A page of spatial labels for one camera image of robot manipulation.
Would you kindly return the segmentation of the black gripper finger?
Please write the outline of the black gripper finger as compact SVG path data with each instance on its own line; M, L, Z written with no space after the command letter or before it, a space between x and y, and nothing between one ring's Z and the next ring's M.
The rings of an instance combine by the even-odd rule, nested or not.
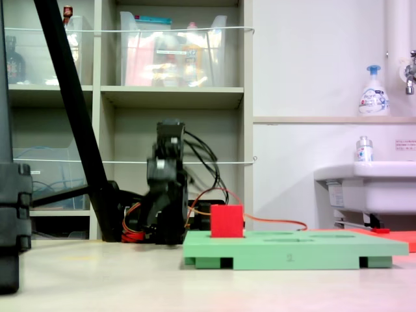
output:
M181 244L187 219L188 198L162 196L161 241L163 244Z
M160 189L151 188L142 199L142 227L150 228L157 220L159 212L158 200L162 192Z

